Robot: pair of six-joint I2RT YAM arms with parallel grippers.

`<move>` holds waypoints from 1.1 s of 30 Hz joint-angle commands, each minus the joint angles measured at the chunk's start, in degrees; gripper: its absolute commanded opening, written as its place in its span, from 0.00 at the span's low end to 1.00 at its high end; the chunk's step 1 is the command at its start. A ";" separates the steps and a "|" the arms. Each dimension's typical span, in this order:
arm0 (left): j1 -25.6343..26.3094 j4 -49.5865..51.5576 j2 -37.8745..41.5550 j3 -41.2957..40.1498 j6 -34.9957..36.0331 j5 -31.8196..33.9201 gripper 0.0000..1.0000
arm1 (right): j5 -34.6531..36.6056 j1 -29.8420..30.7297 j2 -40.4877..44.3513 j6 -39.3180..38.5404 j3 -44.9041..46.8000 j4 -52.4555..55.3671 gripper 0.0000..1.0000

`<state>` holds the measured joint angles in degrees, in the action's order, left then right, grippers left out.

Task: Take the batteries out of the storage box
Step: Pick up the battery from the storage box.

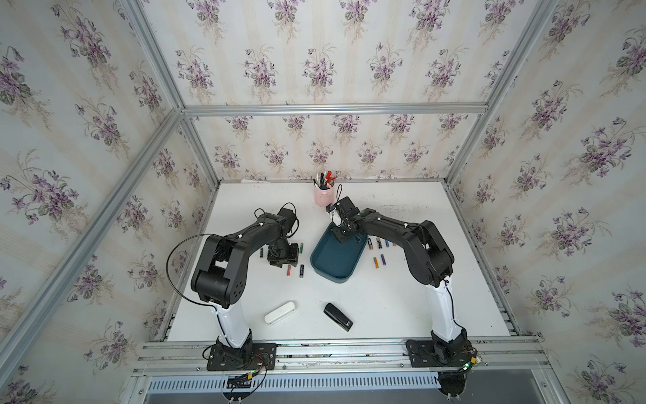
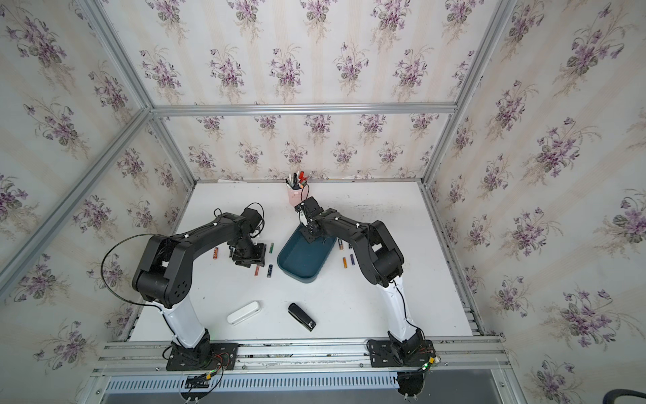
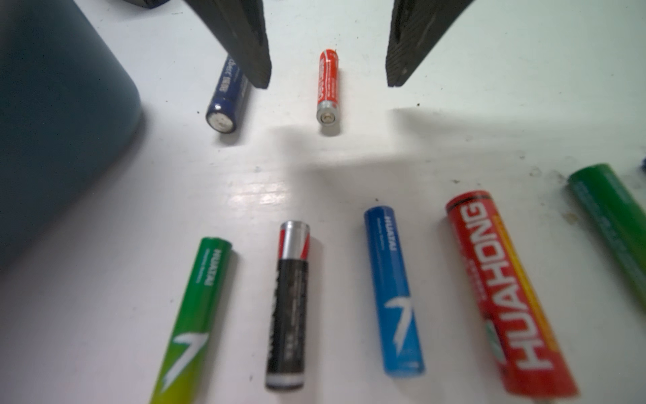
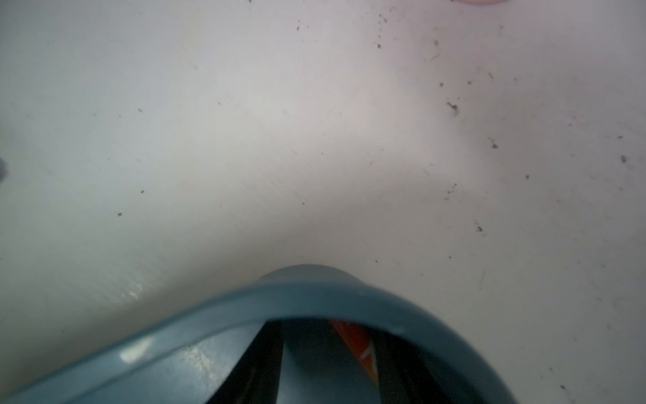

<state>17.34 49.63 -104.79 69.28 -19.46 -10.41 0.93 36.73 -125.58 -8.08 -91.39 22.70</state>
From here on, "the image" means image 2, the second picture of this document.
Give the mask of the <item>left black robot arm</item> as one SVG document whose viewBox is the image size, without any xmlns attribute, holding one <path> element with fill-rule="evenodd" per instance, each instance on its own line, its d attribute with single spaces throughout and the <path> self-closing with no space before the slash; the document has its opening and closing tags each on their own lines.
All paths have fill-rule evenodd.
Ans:
<svg viewBox="0 0 646 404">
<path fill-rule="evenodd" d="M 158 308 L 173 333 L 173 343 L 196 350 L 208 343 L 207 329 L 188 298 L 195 259 L 226 244 L 237 266 L 265 264 L 267 247 L 254 242 L 264 227 L 263 213 L 251 206 L 240 215 L 221 213 L 201 227 L 172 236 L 153 235 L 148 240 L 132 280 L 144 301 Z"/>
</svg>

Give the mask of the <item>teal plastic storage box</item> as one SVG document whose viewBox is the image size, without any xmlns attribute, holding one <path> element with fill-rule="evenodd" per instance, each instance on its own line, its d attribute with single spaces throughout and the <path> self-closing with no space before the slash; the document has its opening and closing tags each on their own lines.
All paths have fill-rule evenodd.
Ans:
<svg viewBox="0 0 646 404">
<path fill-rule="evenodd" d="M 337 245 L 336 237 L 322 236 L 308 242 L 299 224 L 277 257 L 279 268 L 287 276 L 304 284 L 315 281 L 327 261 L 332 249 Z"/>
</svg>

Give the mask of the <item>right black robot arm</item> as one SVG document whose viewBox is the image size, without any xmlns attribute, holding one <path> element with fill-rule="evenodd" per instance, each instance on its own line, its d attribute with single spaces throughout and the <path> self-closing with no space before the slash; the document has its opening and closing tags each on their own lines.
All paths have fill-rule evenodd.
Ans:
<svg viewBox="0 0 646 404">
<path fill-rule="evenodd" d="M 322 236 L 336 237 L 353 248 L 363 277 L 382 290 L 391 343 L 403 346 L 420 341 L 422 331 L 410 319 L 403 291 L 405 259 L 386 225 L 381 221 L 359 222 L 334 209 L 311 210 L 304 203 L 295 210 L 308 242 Z"/>
</svg>

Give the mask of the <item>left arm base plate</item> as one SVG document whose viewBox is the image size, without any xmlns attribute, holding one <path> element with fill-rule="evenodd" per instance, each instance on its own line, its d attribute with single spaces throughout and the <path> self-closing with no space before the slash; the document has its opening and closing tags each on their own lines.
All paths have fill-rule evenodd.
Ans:
<svg viewBox="0 0 646 404">
<path fill-rule="evenodd" d="M 171 344 L 166 371 L 215 370 L 223 366 L 232 370 L 237 361 L 238 343 L 210 343 L 197 348 Z"/>
</svg>

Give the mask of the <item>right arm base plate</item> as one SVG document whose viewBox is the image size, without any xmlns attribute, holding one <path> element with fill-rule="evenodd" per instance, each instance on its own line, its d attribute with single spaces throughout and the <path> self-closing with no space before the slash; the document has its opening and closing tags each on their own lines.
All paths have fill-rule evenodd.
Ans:
<svg viewBox="0 0 646 404">
<path fill-rule="evenodd" d="M 427 370 L 437 364 L 437 353 L 430 340 L 405 341 L 369 339 L 366 350 L 372 368 L 410 367 Z"/>
</svg>

